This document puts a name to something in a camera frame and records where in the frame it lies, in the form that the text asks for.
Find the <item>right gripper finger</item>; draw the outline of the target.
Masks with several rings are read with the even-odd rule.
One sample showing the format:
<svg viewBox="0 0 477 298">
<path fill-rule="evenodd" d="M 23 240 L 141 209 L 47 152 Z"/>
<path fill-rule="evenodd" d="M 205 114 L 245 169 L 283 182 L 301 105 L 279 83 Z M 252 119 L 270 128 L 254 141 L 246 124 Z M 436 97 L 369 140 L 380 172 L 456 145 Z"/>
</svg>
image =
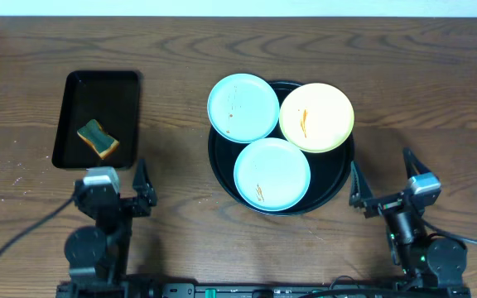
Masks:
<svg viewBox="0 0 477 298">
<path fill-rule="evenodd" d="M 358 164 L 352 161 L 351 169 L 351 188 L 349 193 L 349 205 L 352 207 L 364 207 L 364 202 L 373 199 L 374 195 L 369 184 L 360 170 Z"/>
<path fill-rule="evenodd" d="M 410 148 L 405 147 L 402 150 L 402 154 L 408 179 L 411 179 L 413 176 L 423 175 L 431 172 L 428 167 L 419 161 Z"/>
</svg>

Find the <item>green and yellow sponge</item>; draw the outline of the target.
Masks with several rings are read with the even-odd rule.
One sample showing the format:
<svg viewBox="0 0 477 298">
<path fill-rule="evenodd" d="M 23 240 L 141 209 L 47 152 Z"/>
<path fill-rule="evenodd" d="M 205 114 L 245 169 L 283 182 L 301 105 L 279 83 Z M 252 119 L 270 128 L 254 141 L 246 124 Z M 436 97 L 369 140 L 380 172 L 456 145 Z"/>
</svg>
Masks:
<svg viewBox="0 0 477 298">
<path fill-rule="evenodd" d="M 107 134 L 95 119 L 79 128 L 77 134 L 102 160 L 111 155 L 119 146 L 119 141 Z"/>
</svg>

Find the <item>light blue plate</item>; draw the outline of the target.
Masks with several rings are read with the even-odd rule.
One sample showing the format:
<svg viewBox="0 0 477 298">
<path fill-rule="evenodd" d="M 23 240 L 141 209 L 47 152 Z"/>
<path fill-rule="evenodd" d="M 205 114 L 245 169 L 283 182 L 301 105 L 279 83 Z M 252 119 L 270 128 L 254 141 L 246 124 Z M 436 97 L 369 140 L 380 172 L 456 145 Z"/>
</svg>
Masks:
<svg viewBox="0 0 477 298">
<path fill-rule="evenodd" d="M 234 183 L 247 204 L 268 213 L 290 209 L 305 196 L 311 168 L 290 142 L 269 137 L 247 145 L 234 165 Z"/>
<path fill-rule="evenodd" d="M 231 74 L 210 91 L 207 113 L 212 128 L 225 139 L 251 143 L 269 135 L 280 104 L 267 81 L 253 74 Z"/>
</svg>

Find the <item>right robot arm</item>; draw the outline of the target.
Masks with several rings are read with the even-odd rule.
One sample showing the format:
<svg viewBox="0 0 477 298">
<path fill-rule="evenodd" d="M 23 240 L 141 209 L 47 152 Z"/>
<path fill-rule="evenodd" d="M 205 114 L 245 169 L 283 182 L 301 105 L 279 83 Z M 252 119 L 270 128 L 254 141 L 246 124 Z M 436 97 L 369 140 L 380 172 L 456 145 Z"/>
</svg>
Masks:
<svg viewBox="0 0 477 298">
<path fill-rule="evenodd" d="M 443 232 L 428 233 L 422 215 L 441 193 L 441 181 L 408 148 L 403 150 L 407 185 L 392 195 L 376 197 L 364 173 L 352 162 L 349 205 L 362 209 L 368 218 L 381 217 L 386 223 L 391 258 L 404 272 L 397 291 L 421 292 L 439 297 L 470 297 L 463 281 L 467 247 Z"/>
</svg>

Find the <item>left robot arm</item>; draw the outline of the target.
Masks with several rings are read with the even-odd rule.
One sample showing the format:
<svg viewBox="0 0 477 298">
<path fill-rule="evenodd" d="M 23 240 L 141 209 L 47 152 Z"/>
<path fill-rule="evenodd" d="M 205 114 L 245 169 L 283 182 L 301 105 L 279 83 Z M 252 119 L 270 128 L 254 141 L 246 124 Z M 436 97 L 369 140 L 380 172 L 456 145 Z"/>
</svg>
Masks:
<svg viewBox="0 0 477 298">
<path fill-rule="evenodd" d="M 90 168 L 83 179 L 75 181 L 71 199 L 94 225 L 78 228 L 66 239 L 70 280 L 57 286 L 56 298 L 161 294 L 151 278 L 127 274 L 133 219 L 148 217 L 157 205 L 143 159 L 137 163 L 132 188 L 137 194 L 123 199 L 117 172 L 110 166 Z"/>
</svg>

